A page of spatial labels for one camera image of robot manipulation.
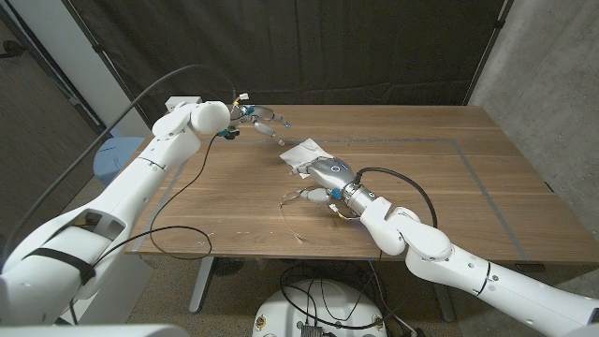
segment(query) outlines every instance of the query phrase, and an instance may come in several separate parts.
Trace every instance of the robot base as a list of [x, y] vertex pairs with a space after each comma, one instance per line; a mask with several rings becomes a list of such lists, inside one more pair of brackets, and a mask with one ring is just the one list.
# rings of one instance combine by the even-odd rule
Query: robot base
[[[295, 283], [296, 286], [308, 292], [314, 298], [315, 303], [308, 299], [308, 296], [292, 287], [285, 288], [285, 294], [297, 305], [310, 315], [314, 315], [314, 305], [316, 306], [317, 317], [331, 323], [339, 322], [346, 326], [365, 326], [379, 319], [381, 311], [374, 303], [362, 294], [359, 297], [359, 291], [343, 283], [331, 280], [302, 280]], [[351, 313], [356, 301], [359, 302], [353, 314], [342, 321], [337, 318], [346, 319]], [[321, 337], [323, 333], [332, 333], [337, 337], [387, 337], [385, 324], [374, 326], [364, 330], [338, 329], [323, 323], [317, 322], [314, 328], [314, 320], [308, 318], [306, 324], [306, 315], [302, 314], [291, 303], [289, 303], [281, 290], [270, 296], [260, 307], [254, 321], [253, 337], [283, 337], [283, 336], [314, 336]]]

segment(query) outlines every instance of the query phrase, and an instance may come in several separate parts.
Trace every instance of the black curtain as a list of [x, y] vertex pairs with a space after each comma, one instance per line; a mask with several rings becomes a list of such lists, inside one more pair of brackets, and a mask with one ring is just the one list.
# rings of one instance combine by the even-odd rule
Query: black curtain
[[[503, 0], [71, 0], [133, 95], [169, 71], [213, 66], [256, 104], [460, 105]], [[141, 102], [232, 100], [192, 70]]]

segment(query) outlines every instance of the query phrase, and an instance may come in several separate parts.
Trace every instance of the wire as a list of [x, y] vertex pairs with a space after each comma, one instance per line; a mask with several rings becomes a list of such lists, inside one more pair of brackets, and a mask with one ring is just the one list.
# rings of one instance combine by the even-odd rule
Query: wire
[[379, 319], [379, 320], [376, 320], [376, 321], [372, 322], [371, 324], [368, 324], [368, 325], [365, 325], [365, 326], [356, 326], [356, 327], [354, 327], [354, 326], [346, 326], [346, 325], [343, 325], [343, 324], [337, 324], [337, 323], [331, 323], [331, 322], [328, 322], [328, 321], [326, 321], [326, 320], [324, 320], [324, 319], [320, 319], [320, 318], [318, 318], [318, 317], [316, 317], [316, 316], [314, 316], [314, 315], [310, 315], [309, 313], [307, 313], [307, 312], [306, 312], [306, 311], [304, 311], [303, 309], [299, 308], [299, 306], [298, 306], [296, 303], [294, 303], [294, 302], [293, 302], [293, 301], [292, 301], [292, 300], [291, 300], [291, 299], [290, 299], [290, 298], [287, 296], [287, 294], [285, 293], [285, 286], [289, 286], [289, 287], [292, 287], [292, 288], [296, 288], [296, 289], [298, 289], [296, 286], [285, 285], [285, 284], [284, 284], [284, 281], [283, 281], [283, 280], [284, 280], [284, 276], [285, 276], [285, 274], [286, 274], [286, 273], [288, 273], [288, 272], [290, 273], [291, 271], [293, 271], [294, 269], [296, 269], [296, 268], [298, 268], [298, 267], [302, 267], [302, 268], [303, 268], [304, 266], [303, 266], [303, 265], [301, 265], [301, 266], [293, 266], [293, 267], [290, 267], [290, 268], [288, 268], [287, 270], [283, 271], [283, 273], [281, 274], [281, 277], [279, 278], [279, 287], [281, 288], [281, 293], [283, 294], [283, 297], [285, 297], [285, 299], [286, 299], [286, 300], [289, 302], [289, 304], [291, 304], [291, 305], [292, 305], [294, 308], [296, 308], [296, 309], [297, 309], [298, 311], [300, 311], [302, 314], [304, 314], [304, 315], [307, 315], [308, 317], [310, 317], [310, 318], [311, 318], [311, 319], [313, 319], [314, 321], [318, 321], [318, 322], [320, 322], [320, 323], [323, 323], [323, 324], [326, 324], [326, 325], [328, 325], [328, 326], [332, 326], [332, 327], [335, 327], [335, 328], [339, 328], [339, 329], [348, 329], [348, 330], [365, 330], [365, 329], [368, 329], [368, 328], [371, 328], [371, 327], [377, 326], [377, 325], [381, 324], [381, 322], [384, 322], [384, 321], [388, 320], [389, 318], [391, 318], [391, 317], [393, 316], [394, 312], [395, 312], [395, 311], [397, 311], [397, 310], [400, 308], [400, 307], [398, 307], [398, 308], [394, 309], [394, 310], [393, 310], [393, 311], [391, 311], [389, 314], [385, 315], [383, 318], [381, 318], [381, 319]]
[[63, 172], [63, 174], [60, 175], [60, 177], [58, 177], [56, 179], [56, 181], [54, 181], [54, 183], [52, 183], [50, 185], [50, 187], [48, 187], [46, 189], [46, 191], [44, 191], [44, 193], [36, 200], [36, 202], [34, 202], [34, 204], [29, 208], [29, 210], [25, 213], [25, 215], [22, 217], [21, 221], [19, 221], [19, 223], [17, 223], [17, 225], [15, 225], [15, 227], [11, 230], [10, 234], [7, 237], [3, 252], [2, 252], [2, 266], [4, 266], [4, 263], [7, 261], [8, 257], [10, 256], [10, 253], [12, 253], [12, 245], [15, 242], [16, 238], [17, 238], [17, 234], [21, 231], [21, 229], [24, 227], [25, 222], [27, 222], [27, 220], [29, 220], [29, 218], [31, 217], [31, 215], [33, 215], [33, 213], [39, 208], [39, 206], [41, 205], [41, 203], [50, 195], [50, 193], [56, 189], [56, 187], [58, 186], [59, 183], [61, 183], [66, 176], [73, 170], [75, 169], [75, 167], [81, 162], [83, 161], [83, 159], [87, 156], [87, 154], [89, 154], [91, 151], [94, 150], [95, 146], [106, 136], [108, 135], [108, 133], [112, 130], [112, 128], [114, 128], [114, 126], [116, 126], [119, 122], [121, 122], [121, 120], [125, 117], [125, 115], [131, 110], [133, 109], [133, 107], [135, 107], [138, 102], [140, 102], [140, 100], [146, 96], [155, 86], [157, 86], [158, 84], [160, 84], [161, 82], [181, 73], [184, 72], [185, 70], [191, 69], [191, 68], [203, 68], [203, 69], [208, 69], [210, 71], [213, 71], [214, 73], [216, 73], [217, 75], [221, 76], [222, 78], [226, 79], [226, 81], [229, 82], [229, 84], [231, 84], [231, 88], [233, 90], [233, 99], [235, 99], [236, 96], [236, 90], [235, 90], [235, 85], [233, 84], [233, 82], [231, 81], [231, 79], [225, 75], [223, 75], [221, 72], [219, 72], [218, 70], [206, 66], [206, 65], [189, 65], [189, 66], [183, 66], [180, 67], [179, 69], [173, 70], [171, 72], [169, 72], [167, 75], [161, 77], [160, 79], [156, 80], [154, 83], [150, 84], [150, 86], [148, 86], [144, 91], [141, 92], [141, 94], [139, 94], [129, 105], [127, 105], [124, 110], [119, 113], [118, 117], [114, 120], [114, 122], [112, 122], [111, 125], [109, 125], [104, 131], [102, 131], [102, 133], [100, 133], [100, 135], [92, 142], [92, 144], [85, 150], [83, 151], [83, 153], [73, 162], [73, 164], [71, 164], [66, 170], [65, 172]]
[[308, 311], [308, 308], [310, 307], [310, 299], [312, 299], [312, 304], [314, 305], [314, 315], [316, 317], [318, 317], [318, 315], [316, 314], [316, 302], [314, 302], [314, 299], [312, 298], [312, 296], [310, 295], [310, 288], [312, 288], [312, 284], [314, 283], [314, 278], [312, 279], [312, 282], [310, 282], [310, 285], [308, 286], [308, 292], [306, 293], [306, 295], [308, 295], [308, 298], [306, 299], [308, 302], [306, 303], [306, 312]]
[[[376, 285], [378, 286], [378, 291], [381, 294], [381, 298], [383, 298], [383, 291], [381, 290], [381, 284], [378, 281], [378, 275], [376, 274], [376, 270], [374, 269], [373, 263], [369, 260], [368, 264], [371, 266], [371, 269], [373, 270], [374, 280], [376, 281]], [[391, 309], [389, 309], [389, 307], [387, 306], [387, 303], [385, 302], [385, 300], [383, 300], [383, 304], [385, 305], [387, 310], [391, 311]], [[413, 335], [418, 335], [418, 333], [414, 329], [412, 329], [412, 327], [410, 327], [407, 323], [405, 323], [401, 318], [397, 317], [397, 315], [393, 314], [393, 317], [395, 319], [397, 319], [397, 321], [400, 323], [400, 326], [404, 325], [406, 328], [408, 328], [410, 331], [412, 331]]]
[[73, 317], [73, 324], [79, 325], [79, 321], [77, 320], [77, 315], [75, 314], [75, 306], [73, 304], [73, 299], [68, 302], [68, 310], [71, 312], [71, 317]]
[[206, 233], [204, 233], [202, 230], [194, 228], [194, 227], [189, 227], [189, 226], [166, 226], [166, 227], [160, 227], [160, 228], [156, 228], [156, 229], [145, 231], [143, 233], [140, 233], [140, 234], [138, 234], [136, 236], [133, 236], [133, 237], [131, 237], [131, 238], [129, 238], [129, 239], [127, 239], [127, 240], [125, 240], [125, 241], [123, 241], [123, 242], [115, 245], [114, 247], [110, 248], [108, 250], [108, 252], [104, 253], [104, 255], [102, 255], [98, 260], [96, 260], [94, 262], [94, 264], [92, 265], [92, 267], [97, 266], [97, 264], [100, 263], [100, 261], [102, 259], [104, 259], [104, 257], [108, 256], [108, 254], [112, 253], [113, 251], [115, 251], [119, 247], [123, 246], [124, 244], [127, 244], [127, 243], [129, 243], [129, 242], [131, 242], [131, 241], [133, 241], [133, 240], [135, 240], [137, 238], [141, 238], [142, 236], [145, 236], [145, 235], [148, 235], [148, 234], [152, 234], [152, 233], [159, 232], [159, 231], [162, 231], [162, 230], [173, 229], [173, 228], [194, 230], [194, 231], [200, 233], [201, 235], [203, 235], [206, 238], [206, 241], [208, 241], [208, 246], [209, 246], [208, 253], [206, 253], [202, 257], [198, 257], [198, 258], [206, 257], [206, 256], [208, 256], [212, 252], [212, 242], [210, 241], [210, 238], [208, 237], [208, 235]]
[[432, 217], [432, 226], [437, 228], [437, 212], [434, 210], [434, 207], [432, 206], [431, 198], [429, 198], [429, 195], [427, 195], [427, 193], [424, 191], [424, 189], [419, 184], [417, 184], [412, 179], [404, 176], [403, 174], [396, 172], [394, 170], [388, 169], [388, 168], [363, 168], [363, 169], [359, 170], [358, 173], [356, 173], [356, 178], [354, 179], [355, 184], [359, 184], [360, 180], [362, 179], [362, 174], [364, 172], [382, 172], [382, 173], [390, 174], [392, 176], [395, 176], [395, 177], [411, 184], [418, 192], [420, 192], [420, 195], [424, 198], [424, 201], [426, 201], [427, 205], [429, 206], [429, 210], [431, 211], [431, 217]]
[[156, 247], [156, 249], [158, 249], [159, 251], [161, 251], [162, 253], [173, 257], [173, 258], [178, 258], [178, 259], [183, 259], [183, 260], [196, 260], [196, 259], [201, 259], [205, 256], [196, 256], [196, 257], [180, 257], [180, 256], [174, 256], [173, 254], [167, 252], [166, 250], [162, 249], [160, 246], [158, 246], [158, 244], [153, 240], [153, 236], [152, 236], [152, 228], [153, 228], [153, 223], [154, 221], [156, 221], [156, 218], [158, 217], [158, 215], [162, 212], [162, 210], [165, 209], [165, 207], [167, 207], [167, 205], [173, 200], [175, 199], [182, 191], [185, 190], [185, 188], [189, 187], [192, 183], [195, 183], [197, 178], [199, 178], [199, 176], [202, 174], [202, 172], [204, 171], [204, 168], [206, 168], [206, 160], [208, 159], [208, 154], [210, 153], [210, 148], [212, 147], [212, 143], [214, 142], [214, 140], [216, 139], [216, 137], [218, 136], [218, 134], [214, 135], [212, 137], [212, 139], [210, 139], [210, 143], [208, 144], [208, 149], [206, 150], [206, 155], [204, 155], [204, 163], [202, 164], [202, 168], [199, 170], [199, 173], [197, 174], [196, 178], [194, 178], [194, 180], [192, 180], [191, 182], [189, 182], [184, 188], [182, 188], [179, 192], [175, 193], [174, 196], [170, 197], [170, 199], [164, 204], [162, 205], [162, 207], [160, 207], [160, 209], [158, 210], [158, 212], [156, 213], [156, 215], [152, 218], [152, 222], [150, 223], [150, 240], [152, 241], [152, 244], [154, 247]]
[[349, 312], [349, 315], [347, 316], [346, 319], [341, 319], [341, 318], [337, 318], [335, 317], [333, 314], [330, 313], [329, 308], [327, 306], [327, 300], [325, 300], [325, 289], [324, 287], [322, 287], [322, 278], [320, 279], [320, 293], [322, 294], [322, 301], [325, 303], [325, 309], [327, 309], [327, 313], [329, 313], [329, 315], [331, 317], [333, 317], [333, 319], [337, 319], [339, 321], [343, 321], [343, 322], [347, 322], [347, 320], [349, 319], [349, 317], [352, 316], [352, 314], [354, 313], [354, 311], [356, 310], [356, 308], [358, 307], [359, 304], [359, 300], [362, 298], [362, 295], [364, 294], [364, 290], [366, 290], [366, 286], [368, 286], [371, 282], [371, 280], [373, 279], [373, 274], [371, 274], [371, 278], [368, 280], [368, 282], [366, 283], [366, 285], [364, 285], [364, 287], [362, 288], [362, 291], [359, 292], [358, 295], [358, 299], [356, 300], [356, 304], [354, 304], [354, 307], [352, 308], [352, 311]]

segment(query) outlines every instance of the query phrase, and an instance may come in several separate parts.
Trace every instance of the table top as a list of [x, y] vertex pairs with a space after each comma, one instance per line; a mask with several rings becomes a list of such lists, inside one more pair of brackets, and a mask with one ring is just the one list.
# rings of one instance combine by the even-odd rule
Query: table top
[[[379, 258], [359, 221], [343, 220], [303, 199], [279, 206], [282, 196], [314, 185], [309, 178], [289, 176], [291, 167], [279, 158], [312, 138], [353, 171], [382, 167], [419, 183], [431, 197], [439, 228], [475, 255], [502, 262], [599, 262], [599, 244], [481, 108], [269, 107], [293, 125], [271, 124], [286, 145], [266, 139], [252, 125], [240, 125], [234, 140], [217, 138], [200, 178], [169, 203], [154, 228], [197, 227], [210, 236], [213, 256]], [[149, 228], [161, 200], [197, 175], [210, 139], [199, 136], [200, 150], [168, 175], [133, 235]], [[426, 203], [409, 184], [375, 172], [366, 173], [362, 183], [431, 224]], [[185, 229], [153, 236], [172, 253], [199, 256], [208, 248], [205, 238]], [[127, 251], [160, 253], [147, 237], [131, 242]], [[383, 255], [392, 258], [402, 257]]]

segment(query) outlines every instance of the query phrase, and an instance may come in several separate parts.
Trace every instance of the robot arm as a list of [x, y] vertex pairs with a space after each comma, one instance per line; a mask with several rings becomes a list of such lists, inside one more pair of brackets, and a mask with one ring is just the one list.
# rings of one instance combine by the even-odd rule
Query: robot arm
[[[179, 105], [153, 126], [155, 138], [96, 199], [51, 219], [10, 255], [0, 275], [0, 324], [52, 324], [71, 299], [88, 299], [110, 276], [133, 226], [169, 172], [199, 149], [193, 130], [229, 124], [222, 102]], [[77, 227], [93, 223], [93, 231]]]
[[291, 127], [285, 117], [269, 108], [235, 104], [232, 106], [231, 110], [229, 129], [225, 131], [226, 134], [224, 134], [224, 136], [228, 139], [233, 139], [235, 136], [239, 135], [237, 125], [241, 123], [251, 123], [257, 132], [271, 137], [274, 141], [279, 143], [279, 145], [285, 145], [285, 142], [277, 136], [274, 129], [263, 121], [275, 121], [284, 127]]
[[599, 323], [599, 300], [556, 289], [466, 252], [403, 207], [389, 212], [391, 203], [354, 183], [354, 173], [339, 158], [317, 158], [291, 173], [309, 173], [330, 198], [342, 200], [385, 253], [396, 256], [407, 244], [405, 262], [417, 277], [464, 290], [547, 336]]

